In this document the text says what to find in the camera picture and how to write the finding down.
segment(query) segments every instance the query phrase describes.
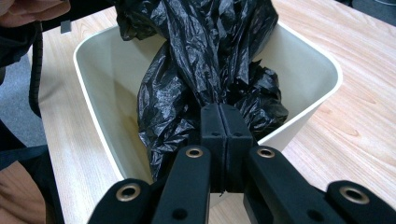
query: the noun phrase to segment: floor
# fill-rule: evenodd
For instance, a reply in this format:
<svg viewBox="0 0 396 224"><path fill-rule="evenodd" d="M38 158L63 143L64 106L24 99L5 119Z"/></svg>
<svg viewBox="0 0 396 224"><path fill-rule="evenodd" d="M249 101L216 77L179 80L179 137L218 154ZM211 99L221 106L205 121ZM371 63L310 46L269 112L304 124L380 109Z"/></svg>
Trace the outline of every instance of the floor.
<svg viewBox="0 0 396 224"><path fill-rule="evenodd" d="M378 1L396 4L396 0ZM353 7L396 26L395 6L381 4L375 0L354 0ZM29 107L29 80L30 65L27 56L7 68L6 79L0 86L0 119L26 146L34 147L44 145L47 141L41 119Z"/></svg>

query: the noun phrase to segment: wooden table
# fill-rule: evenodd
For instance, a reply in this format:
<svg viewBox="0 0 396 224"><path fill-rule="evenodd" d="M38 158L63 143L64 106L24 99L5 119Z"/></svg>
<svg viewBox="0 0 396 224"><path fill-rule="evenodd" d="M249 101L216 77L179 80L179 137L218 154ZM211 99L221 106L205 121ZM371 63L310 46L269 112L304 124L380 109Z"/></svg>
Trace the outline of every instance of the wooden table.
<svg viewBox="0 0 396 224"><path fill-rule="evenodd" d="M335 1L275 0L280 20L329 51L344 83L283 151L319 189L347 179L396 207L396 28ZM85 223L119 181L101 145L73 64L84 38L116 24L108 9L44 34L40 108L66 223ZM241 195L210 210L211 223L246 223Z"/></svg>

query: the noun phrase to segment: garbage bag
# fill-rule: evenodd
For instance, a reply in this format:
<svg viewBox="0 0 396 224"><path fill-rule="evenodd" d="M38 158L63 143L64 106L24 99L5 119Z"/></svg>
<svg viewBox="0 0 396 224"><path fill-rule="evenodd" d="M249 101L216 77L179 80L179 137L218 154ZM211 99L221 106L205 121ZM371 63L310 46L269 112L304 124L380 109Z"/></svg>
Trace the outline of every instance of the garbage bag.
<svg viewBox="0 0 396 224"><path fill-rule="evenodd" d="M253 63L277 22L271 0L112 0L124 40L167 39L138 94L139 135L153 179L199 130L200 108L234 105L257 137L283 124L277 75Z"/></svg>

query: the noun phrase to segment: finger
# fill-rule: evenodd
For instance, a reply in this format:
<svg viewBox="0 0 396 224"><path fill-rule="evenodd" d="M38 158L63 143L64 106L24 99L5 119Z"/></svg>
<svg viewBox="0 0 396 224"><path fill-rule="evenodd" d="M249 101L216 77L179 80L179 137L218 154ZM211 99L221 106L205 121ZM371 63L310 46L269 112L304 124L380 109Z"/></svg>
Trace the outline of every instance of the finger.
<svg viewBox="0 0 396 224"><path fill-rule="evenodd" d="M25 15L26 17L33 17L36 21L48 21L54 19L58 16L63 15L64 13L70 10L70 3L69 2L62 2L61 4L51 7L47 10L37 13L31 13Z"/></svg>
<svg viewBox="0 0 396 224"><path fill-rule="evenodd" d="M6 14L0 17L0 26L6 28L18 27L27 24L29 22L32 22L34 20L35 18L32 17L29 18L19 15L12 15L7 12Z"/></svg>
<svg viewBox="0 0 396 224"><path fill-rule="evenodd" d="M9 13L14 15L23 15L29 13L37 13L45 11L51 7L55 7L62 2L57 1L47 1L47 2L39 2L39 1L32 1L32 0L19 0L15 2L12 7L9 8Z"/></svg>
<svg viewBox="0 0 396 224"><path fill-rule="evenodd" d="M14 0L0 0L0 16L6 14L12 4L14 4Z"/></svg>

